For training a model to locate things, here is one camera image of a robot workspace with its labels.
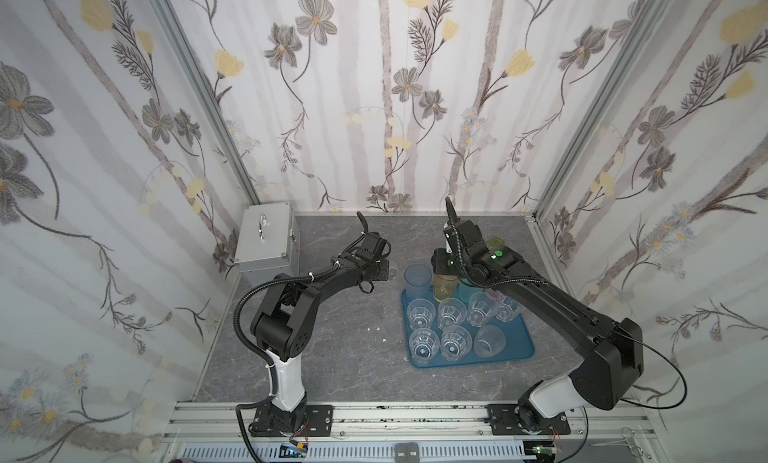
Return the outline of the yellow plastic cup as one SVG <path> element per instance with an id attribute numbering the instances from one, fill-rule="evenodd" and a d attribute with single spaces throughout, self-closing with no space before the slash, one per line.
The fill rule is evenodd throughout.
<path id="1" fill-rule="evenodd" d="M 451 298 L 454 295 L 458 284 L 459 277 L 457 275 L 435 273 L 432 281 L 433 298 L 438 302 Z"/>

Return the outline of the blue plastic cup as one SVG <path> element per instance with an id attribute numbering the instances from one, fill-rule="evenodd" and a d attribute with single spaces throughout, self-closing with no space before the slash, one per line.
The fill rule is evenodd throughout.
<path id="1" fill-rule="evenodd" d="M 417 299 L 429 300 L 432 295 L 432 270 L 423 264 L 413 264 L 404 272 L 404 292 L 408 303 Z"/>

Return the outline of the teal dotted plastic cup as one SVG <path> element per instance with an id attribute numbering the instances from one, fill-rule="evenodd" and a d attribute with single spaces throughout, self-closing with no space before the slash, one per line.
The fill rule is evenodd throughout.
<path id="1" fill-rule="evenodd" d="M 475 295 L 483 294 L 484 292 L 485 290 L 482 288 L 471 286 L 462 282 L 460 282 L 457 287 L 458 299 L 467 305 L 472 302 L 472 298 Z"/>

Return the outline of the clear faceted cup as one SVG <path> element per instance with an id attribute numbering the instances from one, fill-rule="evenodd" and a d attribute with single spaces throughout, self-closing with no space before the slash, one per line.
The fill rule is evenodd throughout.
<path id="1" fill-rule="evenodd" d="M 463 326 L 452 325 L 442 330 L 441 354 L 446 360 L 460 360 L 470 352 L 472 346 L 472 335 Z"/>
<path id="2" fill-rule="evenodd" d="M 425 298 L 417 298 L 411 301 L 406 308 L 406 317 L 409 328 L 412 331 L 429 329 L 436 316 L 436 307 Z"/>
<path id="3" fill-rule="evenodd" d="M 520 304 L 513 298 L 504 295 L 498 302 L 495 318 L 502 323 L 507 323 L 517 318 L 520 313 Z"/>
<path id="4" fill-rule="evenodd" d="M 440 338 L 430 328 L 417 328 L 409 337 L 410 357 L 416 365 L 427 365 L 440 352 Z"/>
<path id="5" fill-rule="evenodd" d="M 452 326 L 460 326 L 467 317 L 468 309 L 464 302 L 457 298 L 446 298 L 438 305 L 437 321 L 440 330 Z"/>
<path id="6" fill-rule="evenodd" d="M 466 321 L 471 326 L 480 328 L 495 316 L 497 307 L 497 301 L 486 292 L 474 293 L 469 299 Z"/>

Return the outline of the clear faceted cup back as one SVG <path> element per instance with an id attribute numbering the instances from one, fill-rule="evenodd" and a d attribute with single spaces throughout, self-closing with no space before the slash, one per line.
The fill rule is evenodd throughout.
<path id="1" fill-rule="evenodd" d="M 472 335 L 463 326 L 452 325 L 442 330 L 441 354 L 446 360 L 460 360 L 470 352 L 472 346 Z"/>

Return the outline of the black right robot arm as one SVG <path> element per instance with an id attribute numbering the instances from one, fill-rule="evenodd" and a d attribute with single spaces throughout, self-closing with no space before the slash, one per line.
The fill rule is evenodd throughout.
<path id="1" fill-rule="evenodd" d="M 628 318 L 618 322 L 589 308 L 512 249 L 490 249 L 480 228 L 468 219 L 449 216 L 443 234 L 448 247 L 434 251 L 434 269 L 512 298 L 557 331 L 582 358 L 574 369 L 535 384 L 518 399 L 518 425 L 532 430 L 585 405 L 613 409 L 643 373 L 640 327 Z"/>

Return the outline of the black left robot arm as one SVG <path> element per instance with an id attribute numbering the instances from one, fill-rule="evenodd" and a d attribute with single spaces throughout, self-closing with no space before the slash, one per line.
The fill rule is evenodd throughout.
<path id="1" fill-rule="evenodd" d="M 292 413 L 306 404 L 301 377 L 301 354 L 308 345 L 322 303 L 337 293 L 358 288 L 369 294 L 376 281 L 389 278 L 391 244 L 377 232 L 364 232 L 328 267 L 305 276 L 277 276 L 249 291 L 238 302 L 245 304 L 264 290 L 250 326 L 250 335 L 238 334 L 241 342 L 268 363 L 271 405 Z"/>

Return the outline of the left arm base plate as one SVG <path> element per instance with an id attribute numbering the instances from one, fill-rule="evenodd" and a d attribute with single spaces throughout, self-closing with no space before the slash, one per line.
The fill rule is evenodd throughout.
<path id="1" fill-rule="evenodd" d="M 333 413 L 333 405 L 299 405 L 288 412 L 269 403 L 257 408 L 247 431 L 252 437 L 329 437 Z"/>

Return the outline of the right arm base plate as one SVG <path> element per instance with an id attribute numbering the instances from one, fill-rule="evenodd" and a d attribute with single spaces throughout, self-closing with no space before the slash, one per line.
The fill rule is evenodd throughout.
<path id="1" fill-rule="evenodd" d="M 494 436 L 563 436 L 571 428 L 564 413 L 545 418 L 527 405 L 489 404 L 487 421 Z"/>

